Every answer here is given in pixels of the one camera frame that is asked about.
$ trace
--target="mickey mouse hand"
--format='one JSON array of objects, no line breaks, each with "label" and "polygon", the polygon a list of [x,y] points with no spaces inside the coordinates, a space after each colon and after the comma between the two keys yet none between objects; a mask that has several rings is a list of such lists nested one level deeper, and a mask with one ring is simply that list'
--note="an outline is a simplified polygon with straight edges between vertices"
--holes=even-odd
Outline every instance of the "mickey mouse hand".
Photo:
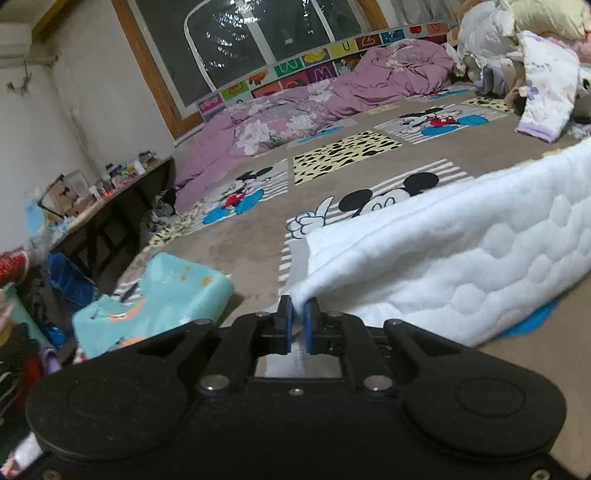
[{"label": "mickey mouse hand", "polygon": [[312,230],[316,230],[321,226],[324,226],[326,212],[329,209],[335,197],[328,197],[324,199],[318,208],[314,212],[302,212],[299,213],[295,220],[292,220],[287,224],[285,228],[291,232],[293,238],[304,238]]}]

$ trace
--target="wall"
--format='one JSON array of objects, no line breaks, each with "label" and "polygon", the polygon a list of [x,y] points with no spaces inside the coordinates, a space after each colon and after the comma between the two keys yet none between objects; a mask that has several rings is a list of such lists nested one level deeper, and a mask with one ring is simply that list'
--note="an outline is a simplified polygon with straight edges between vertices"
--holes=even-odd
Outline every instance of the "wall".
[{"label": "wall", "polygon": [[0,69],[0,251],[22,245],[29,233],[24,220],[26,192],[43,190],[59,174],[92,168],[63,115],[46,67],[29,68],[29,95],[9,93],[4,85],[22,84],[24,68]]},{"label": "wall", "polygon": [[111,0],[84,0],[50,38],[53,75],[66,115],[101,168],[139,152],[160,157],[173,138],[148,89]]}]

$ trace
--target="screw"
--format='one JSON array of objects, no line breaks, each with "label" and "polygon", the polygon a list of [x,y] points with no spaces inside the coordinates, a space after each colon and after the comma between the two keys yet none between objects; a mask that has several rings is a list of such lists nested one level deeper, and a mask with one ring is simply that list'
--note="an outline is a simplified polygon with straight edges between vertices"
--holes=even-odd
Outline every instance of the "screw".
[{"label": "screw", "polygon": [[531,480],[550,480],[550,472],[545,468],[540,468],[531,474]]},{"label": "screw", "polygon": [[61,480],[61,475],[60,472],[58,472],[54,468],[47,468],[43,470],[41,478],[43,480]]},{"label": "screw", "polygon": [[230,379],[224,375],[207,375],[199,383],[206,390],[215,391],[226,388],[230,384]]},{"label": "screw", "polygon": [[384,375],[371,375],[370,377],[365,378],[363,381],[365,388],[371,390],[372,392],[381,392],[387,390],[392,387],[393,384],[394,383],[392,382],[392,379]]}]

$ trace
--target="wooden table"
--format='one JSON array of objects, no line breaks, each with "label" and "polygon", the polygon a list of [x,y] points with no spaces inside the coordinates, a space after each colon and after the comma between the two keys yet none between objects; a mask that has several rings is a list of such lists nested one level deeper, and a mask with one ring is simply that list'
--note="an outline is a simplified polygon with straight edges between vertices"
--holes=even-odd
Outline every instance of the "wooden table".
[{"label": "wooden table", "polygon": [[[134,178],[125,187],[116,190],[111,197],[92,204],[68,226],[67,233],[54,244],[51,251],[63,253],[88,278],[98,282],[98,277],[113,263],[123,248],[129,245],[132,251],[135,252],[134,255],[139,253],[140,240],[137,219],[152,208],[150,199],[153,199],[157,193],[168,187],[173,168],[174,159],[172,157],[161,160],[158,164],[146,170],[143,175]],[[162,175],[162,181],[158,184],[157,191],[152,189],[149,193],[146,192],[145,185],[148,183],[148,178],[159,174]],[[130,211],[132,203],[130,196],[139,199],[143,208],[135,207]],[[134,221],[126,212],[134,214],[137,225],[134,225]],[[107,227],[115,222],[124,231],[123,238],[119,242],[115,242],[106,231]],[[99,238],[106,245],[108,255],[100,263],[97,263]],[[84,250],[86,250],[86,262],[80,256]]]}]

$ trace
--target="pink comforter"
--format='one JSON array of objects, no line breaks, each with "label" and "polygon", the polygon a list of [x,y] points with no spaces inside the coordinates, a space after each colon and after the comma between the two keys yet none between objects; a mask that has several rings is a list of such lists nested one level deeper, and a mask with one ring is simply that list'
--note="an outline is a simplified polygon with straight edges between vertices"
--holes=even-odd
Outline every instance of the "pink comforter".
[{"label": "pink comforter", "polygon": [[343,117],[449,85],[453,60],[426,40],[401,40],[367,51],[354,72],[234,105],[198,132],[192,157],[178,167],[176,209],[185,212],[205,188],[254,155],[306,137]]}]

